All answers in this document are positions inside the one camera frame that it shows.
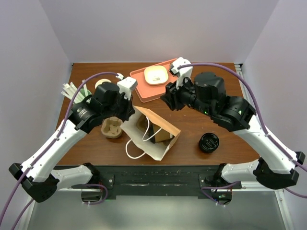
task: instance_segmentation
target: gray wall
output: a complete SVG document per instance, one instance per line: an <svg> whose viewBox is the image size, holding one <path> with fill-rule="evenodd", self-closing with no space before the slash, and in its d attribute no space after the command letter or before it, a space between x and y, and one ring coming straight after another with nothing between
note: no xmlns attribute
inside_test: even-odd
<svg viewBox="0 0 307 230"><path fill-rule="evenodd" d="M70 65L38 0L0 1L0 210L16 180L8 172L54 131L61 84ZM1 229L11 229L26 200L17 191Z"/></svg>
<svg viewBox="0 0 307 230"><path fill-rule="evenodd" d="M243 62L278 0L40 0L71 62Z"/></svg>
<svg viewBox="0 0 307 230"><path fill-rule="evenodd" d="M307 1L280 0L243 71L254 89L264 120L293 150L307 154ZM293 190L307 194L307 176L301 173ZM307 200L286 193L297 230L306 229Z"/></svg>

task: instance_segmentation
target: gray floor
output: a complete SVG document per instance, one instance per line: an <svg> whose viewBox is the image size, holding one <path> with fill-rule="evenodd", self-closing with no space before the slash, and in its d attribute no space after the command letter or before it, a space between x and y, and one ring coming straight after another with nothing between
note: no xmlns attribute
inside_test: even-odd
<svg viewBox="0 0 307 230"><path fill-rule="evenodd" d="M80 191L35 204L29 230L284 230L274 192L234 192L223 208L196 197L118 196L96 206Z"/></svg>

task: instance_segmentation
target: tray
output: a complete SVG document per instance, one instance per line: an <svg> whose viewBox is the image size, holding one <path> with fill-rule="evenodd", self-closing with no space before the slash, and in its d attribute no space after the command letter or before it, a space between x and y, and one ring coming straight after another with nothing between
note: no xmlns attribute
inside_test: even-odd
<svg viewBox="0 0 307 230"><path fill-rule="evenodd" d="M164 84L161 84L161 85L149 85L145 81L144 70L147 67L132 71L130 73L130 76L138 81L138 86L136 87L136 93L139 96L141 102L145 103L145 102L153 101L155 99L159 99L160 96L162 96L165 93L165 86L168 83L174 82L177 80L177 77L173 76L168 71L169 65L175 60L176 58L153 65L153 66L164 66L167 69L168 80Z"/></svg>

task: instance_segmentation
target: paper gift bag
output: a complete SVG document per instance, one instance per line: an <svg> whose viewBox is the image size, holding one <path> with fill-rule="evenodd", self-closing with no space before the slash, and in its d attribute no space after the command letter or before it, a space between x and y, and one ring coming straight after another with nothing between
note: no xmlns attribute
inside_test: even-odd
<svg viewBox="0 0 307 230"><path fill-rule="evenodd" d="M134 106L135 114L130 116L129 121L125 121L120 127L122 130L131 138L132 142L140 149L142 149L147 155L151 156L154 160L160 161L165 156L165 154L170 150L170 148L177 141L180 130L173 126L168 121L164 120L159 115L155 114L150 109L143 107ZM158 128L162 128L160 131L161 134L155 135L155 141L143 141L142 137L147 128L147 119L146 122L140 121L143 120L142 117L148 117L150 122L153 124L153 131L156 132Z"/></svg>

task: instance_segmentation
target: cable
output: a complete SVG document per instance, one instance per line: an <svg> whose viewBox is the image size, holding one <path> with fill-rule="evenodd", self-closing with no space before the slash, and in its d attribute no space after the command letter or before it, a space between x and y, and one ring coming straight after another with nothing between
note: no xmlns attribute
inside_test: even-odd
<svg viewBox="0 0 307 230"><path fill-rule="evenodd" d="M217 200L214 200L214 198L213 198L212 196L210 196L208 193L206 193L206 192L204 191L204 189L227 189L227 188L230 188L230 187L232 187L232 186L234 186L234 185L236 185L236 184L238 184L238 183L240 183L240 181L236 181L236 182L233 182L233 183L231 183L231 184L229 184L229 185L222 186L222 187L202 187L202 188L201 188L201 191L202 191L202 193L203 193L206 197L208 197L210 200L212 200L213 202L215 202L216 205L222 205L222 206L225 207L224 204L218 202Z"/></svg>
<svg viewBox="0 0 307 230"><path fill-rule="evenodd" d="M146 131L145 131L145 133L144 133L144 135L143 135L143 137L142 137L142 141L148 141L148 140L150 140L151 138L153 138L158 132L160 132L161 130L162 130L162 128L160 128L158 131L156 131L151 137L149 137L149 138L147 138L146 140L144 140L144 137L145 137L145 135L146 135L146 133L148 132L148 130L149 130L149 125L150 125L150 122L149 122L149 119L148 119L148 117L146 117L146 119L147 119L147 123L148 123L148 126L147 126L147 129L146 129ZM141 158L142 156L144 156L145 154L146 154L146 152L144 152L144 153L142 153L140 156L137 156L137 157L133 157L133 156L130 156L129 155L129 153L128 153L128 145L129 145L129 143L132 141L132 139L130 139L127 143L126 143L126 154L127 154L127 156L129 157L129 158L131 158L131 159L138 159L138 158Z"/></svg>
<svg viewBox="0 0 307 230"><path fill-rule="evenodd" d="M114 72L101 72L101 73L97 73L89 78L87 78L85 81L83 81L81 83L81 85L78 87L77 91L75 92L75 94L73 95L69 105L68 105L68 108L67 108L67 111L66 111L66 114L65 114L65 117L64 117L64 120L63 120L63 125L61 126L61 128L59 129L59 132L58 134L56 135L56 138L54 138L50 143L49 145L33 160L33 162L28 166L28 168L24 171L24 173L20 176L19 180L17 181L15 187L13 188L11 194L9 195L9 198L7 199L5 205L4 205L4 208L3 210L1 211L1 215L0 215L0 227L1 227L1 224L2 224L2 221L3 221L3 218L4 218L4 215L5 215L5 212L6 210L8 209L8 206L10 205L10 202L19 186L19 184L21 183L21 181L24 179L24 177L28 174L28 172L31 170L31 168L36 164L36 162L51 148L51 146L57 141L57 139L60 137L60 135L62 134L62 131L66 125L66 122L68 120L68 115L69 115L69 112L71 110L71 107L73 105L73 101L74 99L76 98L78 92L80 91L80 89L83 87L83 85L85 85L89 80L93 79L93 78L96 78L96 77L99 77L101 75L106 75L106 74L112 74L112 75L118 75L117 73L114 73Z"/></svg>
<svg viewBox="0 0 307 230"><path fill-rule="evenodd" d="M86 186L86 187L98 186L100 188L103 188L106 191L106 195L105 195L104 198L98 200L97 202L84 202L85 204L88 204L88 205L99 205L99 204L101 204L102 202L104 202L106 200L107 195L108 195L108 191L107 191L107 188L104 185L102 185L102 184L83 184L83 185Z"/></svg>
<svg viewBox="0 0 307 230"><path fill-rule="evenodd" d="M20 218L23 216L24 212L28 209L28 207L30 206L30 204L32 204L32 202L34 201L34 199L31 199L28 204L26 204L26 206L24 206L23 210L20 212L19 216L17 217L15 223L13 224L11 230L14 230L20 220Z"/></svg>
<svg viewBox="0 0 307 230"><path fill-rule="evenodd" d="M297 162L296 160L294 160L292 158L292 156L287 152L287 150L285 148L283 148L268 132L265 124L264 124L264 121L262 119L262 116L261 116L261 113L260 113L260 109L259 109L259 106L258 106L258 103L257 103L257 100L256 100L256 97L252 91L252 89L250 88L250 86L248 85L248 83L240 76L238 75L236 72L234 72L232 69L230 68L227 68L225 66L222 66L220 64L216 64L216 63L192 63L192 64L187 64L187 65L182 65L182 66L179 66L178 69L181 69L181 68L185 68L185 67L193 67L193 66L213 66L213 67L217 67L217 68L220 68L220 69L223 69L231 74L233 74L236 78L238 78L242 83L243 85L247 88L253 102L254 102L254 105L255 105L255 109L256 109L256 112L257 112L257 115L258 115L258 118L259 118L259 121L260 121L260 125L263 129L263 132L264 134L269 138L269 140L281 151L283 152L288 158L290 161L292 161L296 166L300 167L301 169L303 169L305 172L307 172L307 167L300 164L299 162ZM293 192L292 190L290 189L286 189L288 192L296 195L296 196L299 196L299 197L302 197L302 198L305 198L304 195L300 195L296 192Z"/></svg>

